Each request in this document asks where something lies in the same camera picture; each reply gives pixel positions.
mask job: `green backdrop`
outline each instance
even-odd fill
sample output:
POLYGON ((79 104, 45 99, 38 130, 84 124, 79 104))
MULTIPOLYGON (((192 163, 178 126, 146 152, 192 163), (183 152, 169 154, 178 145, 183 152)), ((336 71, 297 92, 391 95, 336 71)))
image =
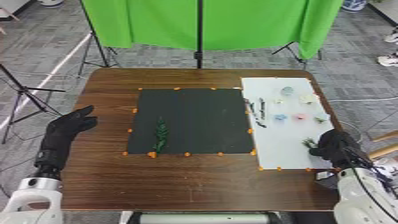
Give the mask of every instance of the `green backdrop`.
MULTIPOLYGON (((205 50, 322 47, 343 0, 205 0, 205 50)), ((196 49, 198 0, 84 0, 102 45, 196 49)))

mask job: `black cable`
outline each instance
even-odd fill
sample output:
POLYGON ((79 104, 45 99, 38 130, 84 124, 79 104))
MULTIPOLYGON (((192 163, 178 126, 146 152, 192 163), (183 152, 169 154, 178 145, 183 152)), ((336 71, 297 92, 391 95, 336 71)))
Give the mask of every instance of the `black cable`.
POLYGON ((359 182, 359 185, 361 185, 361 187, 363 187, 363 190, 365 190, 365 192, 366 192, 366 194, 368 194, 368 196, 370 196, 370 199, 372 199, 372 201, 375 202, 375 204, 377 204, 381 210, 384 211, 386 215, 390 216, 390 218, 393 219, 393 221, 398 223, 398 219, 397 219, 395 216, 390 214, 390 212, 388 212, 386 208, 382 207, 382 205, 381 205, 381 203, 379 203, 379 201, 377 201, 377 199, 375 199, 375 197, 374 197, 374 195, 372 195, 372 193, 370 193, 370 190, 368 190, 368 188, 366 188, 366 186, 365 186, 363 180, 361 180, 361 178, 359 178, 358 170, 356 170, 356 168, 354 168, 352 160, 350 160, 350 157, 349 157, 347 152, 345 152, 345 148, 340 147, 340 149, 342 149, 342 152, 343 152, 345 159, 347 159, 347 161, 349 161, 349 163, 350 163, 350 168, 352 168, 352 171, 354 171, 354 175, 356 175, 356 178, 358 178, 358 182, 359 182))
MULTIPOLYGON (((34 158, 36 158, 36 156, 34 156, 32 158, 29 158, 27 160, 24 160, 18 164, 15 164, 13 166, 9 166, 8 168, 4 168, 4 169, 0 170, 0 174, 4 173, 4 171, 8 171, 9 169, 13 169, 13 168, 18 167, 20 165, 24 165, 34 158)), ((6 188, 4 188, 2 183, 0 183, 0 191, 2 191, 4 195, 8 196, 8 198, 11 198, 11 195, 9 195, 8 191, 6 191, 6 188)))
POLYGON ((2 190, 2 193, 4 193, 6 197, 11 198, 11 195, 9 195, 9 193, 8 193, 6 189, 4 189, 4 185, 2 184, 0 184, 0 190, 2 190))

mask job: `small toy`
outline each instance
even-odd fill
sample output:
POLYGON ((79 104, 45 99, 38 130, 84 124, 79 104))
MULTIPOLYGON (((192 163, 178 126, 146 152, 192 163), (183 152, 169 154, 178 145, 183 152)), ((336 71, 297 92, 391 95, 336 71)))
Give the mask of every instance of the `small toy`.
POLYGON ((297 118, 297 120, 306 120, 308 115, 306 115, 306 114, 297 114, 297 115, 295 115, 295 118, 297 118))
POLYGON ((286 86, 283 88, 283 90, 281 90, 283 96, 292 96, 294 95, 294 92, 295 92, 295 90, 294 90, 294 88, 290 86, 286 86))
POLYGON ((301 102, 308 105, 311 105, 318 100, 318 97, 315 94, 301 96, 301 102))
POLYGON ((276 104, 283 104, 283 99, 278 98, 278 99, 274 100, 274 102, 276 102, 276 104))
POLYGON ((308 149, 318 148, 318 144, 315 143, 313 138, 306 138, 302 141, 302 145, 308 147, 308 149))
POLYGON ((315 115, 315 120, 320 122, 320 124, 331 120, 331 115, 327 113, 318 113, 315 115))
POLYGON ((288 116, 285 114, 276 115, 276 120, 283 121, 288 119, 288 116))

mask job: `orange marker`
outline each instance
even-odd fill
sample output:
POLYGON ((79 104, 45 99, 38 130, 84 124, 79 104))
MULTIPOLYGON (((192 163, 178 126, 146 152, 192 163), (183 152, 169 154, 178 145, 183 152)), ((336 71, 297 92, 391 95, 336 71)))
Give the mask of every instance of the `orange marker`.
POLYGON ((157 158, 157 152, 150 152, 148 156, 155 159, 157 158))

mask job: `gray carpet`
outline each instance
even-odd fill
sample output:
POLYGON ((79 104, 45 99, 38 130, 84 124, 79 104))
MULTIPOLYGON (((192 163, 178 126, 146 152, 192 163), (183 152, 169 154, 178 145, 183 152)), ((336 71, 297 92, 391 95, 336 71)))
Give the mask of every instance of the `gray carpet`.
MULTIPOLYGON (((20 18, 22 22, 0 22, 9 33, 8 36, 0 36, 0 61, 24 84, 38 86, 47 78, 47 73, 89 32, 79 1, 68 0, 59 9, 45 9, 40 4, 34 4, 20 18)), ((397 45, 382 41, 391 29, 388 22, 370 9, 359 14, 340 13, 324 46, 324 60, 313 59, 308 65, 308 71, 315 74, 329 100, 386 98, 398 95, 398 68, 386 68, 375 62, 377 56, 397 50, 397 45)), ((297 64, 288 51, 272 56, 271 53, 276 49, 278 47, 207 52, 205 67, 301 69, 302 65, 297 64)), ((118 61, 123 67, 194 68, 196 66, 192 51, 189 50, 135 45, 132 49, 118 49, 118 52, 118 61)), ((87 66, 84 79, 75 79, 80 56, 82 50, 73 55, 45 86, 68 90, 68 93, 56 94, 52 97, 52 105, 63 113, 72 111, 86 80, 96 69, 96 67, 87 66)), ((93 61, 100 60, 95 45, 89 58, 93 61)), ((15 96, 13 89, 0 82, 0 122, 9 115, 15 96)), ((391 140, 372 143, 370 138, 398 128, 398 113, 377 124, 397 112, 398 101, 336 102, 333 108, 340 120, 361 129, 365 151, 372 151, 397 142, 391 140)), ((32 110, 34 107, 29 104, 22 115, 32 110)), ((38 136, 43 134, 52 119, 54 116, 43 114, 15 126, 11 139, 8 144, 0 146, 2 169, 34 157, 41 141, 38 136)), ((345 125, 345 128, 354 137, 359 138, 350 126, 345 125)), ((18 168, 2 173, 0 182, 9 193, 32 171, 31 160, 18 168)), ((0 194, 0 207, 4 207, 6 202, 8 198, 0 194)), ((116 223, 116 220, 118 213, 114 212, 66 213, 66 223, 116 223)))

